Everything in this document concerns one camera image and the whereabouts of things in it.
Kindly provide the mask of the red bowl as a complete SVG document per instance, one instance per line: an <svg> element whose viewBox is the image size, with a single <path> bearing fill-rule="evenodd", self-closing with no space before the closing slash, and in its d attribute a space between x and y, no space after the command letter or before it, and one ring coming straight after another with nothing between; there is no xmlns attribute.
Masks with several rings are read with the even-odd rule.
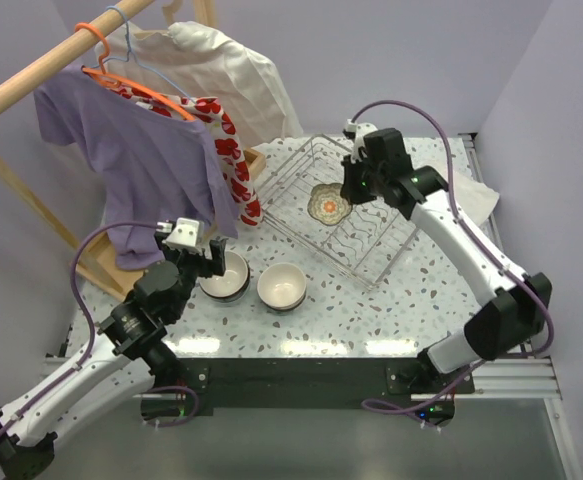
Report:
<svg viewBox="0 0 583 480"><path fill-rule="evenodd" d="M219 295L230 295L231 293L249 287L250 266L248 262L235 252L225 253L226 272L220 276L202 279L200 281L201 290L215 291Z"/></svg>

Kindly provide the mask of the small white bowl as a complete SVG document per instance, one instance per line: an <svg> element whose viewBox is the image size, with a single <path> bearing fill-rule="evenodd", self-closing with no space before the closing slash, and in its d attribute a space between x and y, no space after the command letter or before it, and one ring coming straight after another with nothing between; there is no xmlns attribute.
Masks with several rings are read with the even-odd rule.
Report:
<svg viewBox="0 0 583 480"><path fill-rule="evenodd" d="M341 223L352 212L352 205L341 196L341 183L316 185L310 193L308 214L325 226Z"/></svg>

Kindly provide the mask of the cream floral bowl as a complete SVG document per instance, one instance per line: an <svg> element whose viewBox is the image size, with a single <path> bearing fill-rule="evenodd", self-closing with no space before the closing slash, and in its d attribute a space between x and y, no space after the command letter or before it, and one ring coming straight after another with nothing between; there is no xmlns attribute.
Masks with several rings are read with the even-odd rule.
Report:
<svg viewBox="0 0 583 480"><path fill-rule="evenodd" d="M303 271L291 263L277 263L262 272L257 294L263 303L285 306L306 295L307 281Z"/></svg>

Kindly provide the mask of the teal white dotted bowl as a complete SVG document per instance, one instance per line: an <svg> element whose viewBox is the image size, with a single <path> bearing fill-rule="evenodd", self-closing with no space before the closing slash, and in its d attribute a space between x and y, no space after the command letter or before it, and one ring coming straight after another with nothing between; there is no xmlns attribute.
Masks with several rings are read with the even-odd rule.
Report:
<svg viewBox="0 0 583 480"><path fill-rule="evenodd" d="M299 308L302 303L305 300L305 296L302 296L301 298L297 299L296 301L290 303L289 305L285 305L285 306L273 306L273 305L269 305L267 303L264 303L264 305L266 306L266 308L275 313L275 314L286 314L286 313L290 313L294 310L296 310L297 308Z"/></svg>

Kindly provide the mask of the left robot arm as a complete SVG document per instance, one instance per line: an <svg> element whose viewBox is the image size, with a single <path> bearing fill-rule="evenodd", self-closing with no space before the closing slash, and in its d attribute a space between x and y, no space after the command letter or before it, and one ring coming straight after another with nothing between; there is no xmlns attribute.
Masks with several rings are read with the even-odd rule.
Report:
<svg viewBox="0 0 583 480"><path fill-rule="evenodd" d="M176 389L184 368L164 343L198 279L226 269L223 239L196 249L158 232L165 259L148 267L123 302L76 355L30 392L0 407L0 468L7 479L34 479L55 457L62 415L117 370L144 363L142 378L156 392Z"/></svg>

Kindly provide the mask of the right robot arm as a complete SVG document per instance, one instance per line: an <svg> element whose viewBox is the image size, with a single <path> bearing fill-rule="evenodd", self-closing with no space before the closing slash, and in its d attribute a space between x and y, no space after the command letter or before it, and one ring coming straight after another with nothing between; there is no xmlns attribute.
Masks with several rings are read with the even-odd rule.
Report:
<svg viewBox="0 0 583 480"><path fill-rule="evenodd" d="M460 272L480 307L465 325L421 351L419 386L440 392L452 373L492 361L539 334L552 293L542 273L529 275L490 241L453 200L449 179L435 168L415 168L395 128L348 122L353 147L342 161L340 195L353 205L381 199L422 230Z"/></svg>

